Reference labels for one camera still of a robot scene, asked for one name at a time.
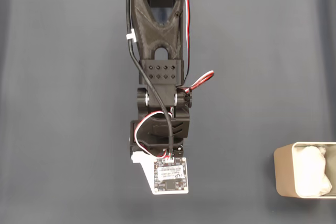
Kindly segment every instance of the electronic chip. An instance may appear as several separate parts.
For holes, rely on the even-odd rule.
[[[154,189],[156,194],[186,193],[188,191],[186,158],[164,158],[154,162]]]

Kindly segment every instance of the black 3d-printed robot arm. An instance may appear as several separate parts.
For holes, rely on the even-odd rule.
[[[130,151],[144,151],[156,157],[182,157],[183,139],[188,136],[192,90],[213,76],[204,75],[191,87],[185,81],[183,60],[183,6],[188,0],[127,0],[128,40],[131,57],[140,76],[139,119],[131,122]],[[171,15],[158,22],[152,8],[168,8]],[[187,48],[188,5],[187,12]],[[140,60],[133,52],[137,44]],[[155,51],[164,48],[166,60],[156,60]]]

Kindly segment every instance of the dark gray backdrop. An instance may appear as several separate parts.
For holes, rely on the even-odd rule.
[[[273,151],[334,141],[335,0],[191,0],[190,193],[129,157],[125,0],[0,0],[0,223],[335,223],[283,198]]]

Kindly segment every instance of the white plastic clip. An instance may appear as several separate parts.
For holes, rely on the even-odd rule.
[[[135,36],[134,29],[132,28],[132,33],[126,35],[126,39],[132,39],[133,42],[135,43],[137,41],[137,37]]]

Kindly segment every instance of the red and white wire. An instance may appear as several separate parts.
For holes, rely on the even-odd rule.
[[[151,156],[153,156],[153,157],[156,157],[156,158],[165,158],[165,157],[168,157],[166,154],[167,154],[167,149],[164,149],[164,153],[163,153],[163,155],[162,156],[159,156],[159,157],[157,157],[157,156],[154,156],[152,153],[150,153],[145,147],[143,147],[140,143],[139,143],[139,141],[138,141],[138,136],[137,136],[137,134],[138,134],[138,131],[139,131],[139,129],[140,129],[140,127],[141,127],[141,125],[148,119],[148,118],[150,118],[150,117],[152,117],[152,116],[154,116],[154,115],[156,115],[156,114],[163,114],[163,111],[154,111],[154,112],[151,112],[151,113],[149,113],[147,116],[145,116],[141,121],[140,121],[140,123],[138,123],[138,125],[136,126],[136,128],[135,128],[135,130],[134,130],[134,140],[135,140],[135,142],[137,143],[137,145],[138,145],[138,147],[139,148],[141,148],[144,152],[146,152],[147,154],[149,154],[149,155],[151,155]]]
[[[194,82],[190,87],[182,87],[186,93],[189,93],[190,90],[196,89],[198,86],[202,85],[207,80],[211,79],[214,76],[215,72],[213,70],[205,73],[201,77],[198,78],[197,81]]]
[[[189,30],[190,30],[190,4],[189,4],[189,0],[185,0],[185,13],[186,13],[185,36],[186,36],[186,42],[187,42],[188,64],[187,64],[187,74],[185,75],[184,81],[185,81],[185,79],[188,76],[189,66],[190,66],[190,36],[189,36]]]

